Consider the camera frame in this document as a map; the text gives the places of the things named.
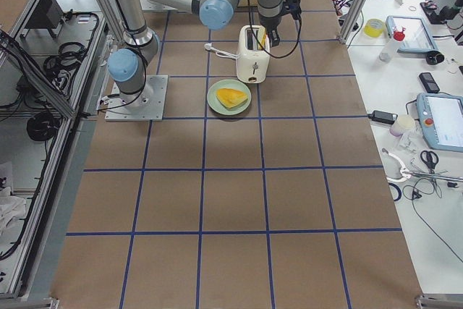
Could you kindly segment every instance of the yellow tape roll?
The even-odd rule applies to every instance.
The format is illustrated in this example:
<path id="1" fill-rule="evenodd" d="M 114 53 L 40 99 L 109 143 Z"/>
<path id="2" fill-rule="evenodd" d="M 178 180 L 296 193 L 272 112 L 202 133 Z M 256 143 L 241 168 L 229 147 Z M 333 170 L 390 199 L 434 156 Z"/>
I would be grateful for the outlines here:
<path id="1" fill-rule="evenodd" d="M 385 29 L 386 26 L 384 25 L 383 21 L 378 20 L 377 18 L 372 18 L 371 20 L 367 21 L 363 31 L 366 35 L 371 36 L 372 38 L 377 38 L 383 33 Z"/>

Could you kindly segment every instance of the yellow food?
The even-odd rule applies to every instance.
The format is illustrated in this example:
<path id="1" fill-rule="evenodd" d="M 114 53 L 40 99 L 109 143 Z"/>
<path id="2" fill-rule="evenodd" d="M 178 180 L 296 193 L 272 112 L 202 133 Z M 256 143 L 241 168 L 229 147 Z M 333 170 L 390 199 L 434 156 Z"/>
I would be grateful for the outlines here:
<path id="1" fill-rule="evenodd" d="M 246 93 L 232 88 L 220 88 L 216 92 L 217 99 L 228 109 L 240 105 L 247 100 Z"/>

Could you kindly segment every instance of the bottle with red cap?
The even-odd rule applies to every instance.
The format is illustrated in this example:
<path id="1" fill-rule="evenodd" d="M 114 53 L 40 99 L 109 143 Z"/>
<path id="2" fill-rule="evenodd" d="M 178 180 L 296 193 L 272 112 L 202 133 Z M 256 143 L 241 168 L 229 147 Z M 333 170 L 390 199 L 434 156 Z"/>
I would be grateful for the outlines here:
<path id="1" fill-rule="evenodd" d="M 395 56 L 402 41 L 405 39 L 405 28 L 402 28 L 402 31 L 398 31 L 397 28 L 394 29 L 394 34 L 392 35 L 391 40 L 384 46 L 383 50 L 379 54 L 379 59 L 383 62 L 390 62 L 392 57 Z"/>

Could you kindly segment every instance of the blue device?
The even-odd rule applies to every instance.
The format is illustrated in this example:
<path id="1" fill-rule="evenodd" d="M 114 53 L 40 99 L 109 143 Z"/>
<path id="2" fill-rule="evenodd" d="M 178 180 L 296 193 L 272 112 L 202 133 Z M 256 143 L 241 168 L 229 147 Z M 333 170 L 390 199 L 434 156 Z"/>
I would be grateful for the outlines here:
<path id="1" fill-rule="evenodd" d="M 463 97 L 420 93 L 417 109 L 430 148 L 463 152 Z"/>
<path id="2" fill-rule="evenodd" d="M 405 28 L 405 39 L 399 48 L 404 54 L 425 54 L 429 51 L 438 51 L 433 35 L 421 17 L 388 16 L 386 28 L 390 37 L 394 28 Z"/>

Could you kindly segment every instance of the round plate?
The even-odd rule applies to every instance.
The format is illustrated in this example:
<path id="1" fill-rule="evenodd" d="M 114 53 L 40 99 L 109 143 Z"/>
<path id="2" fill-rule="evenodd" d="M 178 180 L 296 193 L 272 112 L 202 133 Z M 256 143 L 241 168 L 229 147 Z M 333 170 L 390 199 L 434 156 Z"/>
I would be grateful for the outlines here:
<path id="1" fill-rule="evenodd" d="M 232 88 L 234 90 L 240 90 L 247 95 L 247 100 L 240 105 L 237 105 L 231 109 L 226 108 L 222 103 L 217 99 L 216 92 L 221 88 Z M 240 112 L 246 110 L 246 108 L 251 104 L 251 91 L 249 88 L 241 81 L 238 80 L 220 80 L 214 83 L 208 91 L 208 104 L 209 106 L 219 114 L 222 115 L 236 115 Z"/>

